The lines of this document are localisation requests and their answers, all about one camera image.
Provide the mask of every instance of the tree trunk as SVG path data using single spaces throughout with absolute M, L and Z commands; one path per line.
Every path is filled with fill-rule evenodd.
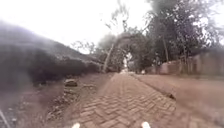
M 104 61 L 103 73 L 107 73 L 108 65 L 109 65 L 109 62 L 110 62 L 110 59 L 111 59 L 111 56 L 112 56 L 112 53 L 113 53 L 114 49 L 115 49 L 115 44 L 113 44 L 112 47 L 110 48 L 110 51 L 107 55 L 107 58 Z
M 166 54 L 166 62 L 169 62 L 168 50 L 167 50 L 167 46 L 166 46 L 164 37 L 163 37 L 163 45 L 164 45 L 165 54 Z

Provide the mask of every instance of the paved path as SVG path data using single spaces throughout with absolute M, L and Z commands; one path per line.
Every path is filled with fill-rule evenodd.
M 74 119 L 81 128 L 218 128 L 128 74 L 116 74 Z

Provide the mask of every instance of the rock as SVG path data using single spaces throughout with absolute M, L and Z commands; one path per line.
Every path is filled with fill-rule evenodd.
M 17 123 L 17 119 L 16 118 L 12 118 L 12 122 L 13 122 L 13 124 L 16 124 Z
M 77 87 L 78 83 L 75 79 L 66 79 L 65 80 L 65 86 L 66 87 Z

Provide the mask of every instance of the soil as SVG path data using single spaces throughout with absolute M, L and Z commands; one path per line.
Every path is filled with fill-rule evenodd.
M 65 87 L 65 80 L 61 80 L 35 88 L 0 92 L 0 108 L 11 128 L 60 127 L 78 111 L 79 104 L 89 100 L 112 76 L 111 73 L 73 77 L 77 87 Z M 0 127 L 7 128 L 2 118 Z

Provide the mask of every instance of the vegetation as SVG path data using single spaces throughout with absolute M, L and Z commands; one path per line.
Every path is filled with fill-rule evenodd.
M 6 45 L 1 46 L 0 56 L 0 81 L 5 84 L 18 79 L 16 74 L 23 74 L 36 84 L 44 84 L 48 80 L 100 71 L 100 65 L 94 62 L 69 57 L 58 59 L 39 49 Z
M 119 8 L 114 11 L 111 21 L 105 23 L 109 29 L 119 24 L 123 32 L 117 36 L 107 35 L 92 53 L 104 61 L 103 71 L 113 67 L 123 68 L 123 60 L 135 63 L 135 71 L 164 62 L 182 59 L 217 48 L 223 36 L 212 16 L 211 7 L 221 1 L 207 0 L 148 0 L 152 9 L 147 12 L 143 29 L 131 28 L 127 23 L 129 12 L 118 0 Z

